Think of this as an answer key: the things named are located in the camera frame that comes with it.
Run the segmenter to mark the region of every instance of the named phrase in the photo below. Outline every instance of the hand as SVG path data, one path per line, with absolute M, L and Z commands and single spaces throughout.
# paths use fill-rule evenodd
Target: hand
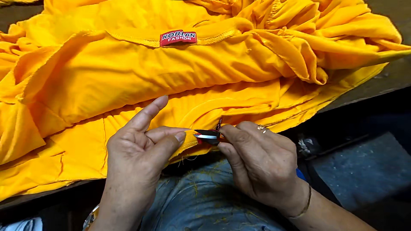
M 296 175 L 295 144 L 270 130 L 263 134 L 250 121 L 225 125 L 220 132 L 232 143 L 218 147 L 231 165 L 235 185 L 254 200 L 297 216 L 307 204 L 309 185 Z
M 130 230 L 152 205 L 161 170 L 188 130 L 158 127 L 147 131 L 167 102 L 168 96 L 157 98 L 108 140 L 107 180 L 92 226 L 95 230 Z

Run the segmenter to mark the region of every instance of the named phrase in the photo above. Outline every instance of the bracelet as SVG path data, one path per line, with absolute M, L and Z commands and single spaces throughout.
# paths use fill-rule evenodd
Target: bracelet
M 300 218 L 300 217 L 302 217 L 306 212 L 307 212 L 307 210 L 308 210 L 308 207 L 309 207 L 309 203 L 310 203 L 310 201 L 311 201 L 311 185 L 308 185 L 309 186 L 309 192 L 308 192 L 308 202 L 307 202 L 307 205 L 304 207 L 304 209 L 300 212 L 300 214 L 298 214 L 297 216 L 295 216 L 295 217 L 288 217 L 289 219 L 297 219 L 297 218 Z

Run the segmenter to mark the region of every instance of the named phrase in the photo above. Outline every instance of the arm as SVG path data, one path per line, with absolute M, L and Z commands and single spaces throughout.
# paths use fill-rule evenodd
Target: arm
M 315 190 L 312 190 L 307 212 L 299 218 L 291 219 L 291 222 L 301 231 L 375 231 L 370 225 L 329 201 Z
M 236 127 L 225 125 L 220 132 L 231 143 L 218 147 L 231 165 L 235 185 L 277 208 L 301 231 L 375 230 L 315 190 L 309 196 L 310 186 L 296 176 L 296 146 L 288 138 L 270 130 L 263 133 L 248 121 Z
M 90 231 L 136 230 L 154 202 L 161 170 L 185 139 L 185 128 L 150 121 L 168 102 L 162 96 L 136 114 L 107 142 L 108 170 L 99 215 Z

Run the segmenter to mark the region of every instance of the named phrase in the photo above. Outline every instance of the gold ring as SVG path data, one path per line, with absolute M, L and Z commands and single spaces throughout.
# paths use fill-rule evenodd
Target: gold ring
M 258 129 L 258 130 L 263 130 L 263 134 L 268 130 L 268 128 L 266 128 L 264 125 L 261 125 L 261 124 L 259 124 L 259 125 L 257 126 L 257 129 Z

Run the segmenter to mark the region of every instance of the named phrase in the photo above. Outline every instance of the tag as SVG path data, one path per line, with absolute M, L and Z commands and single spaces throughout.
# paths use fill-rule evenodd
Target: tag
M 195 32 L 173 30 L 160 35 L 160 46 L 165 46 L 175 42 L 197 43 L 197 34 Z

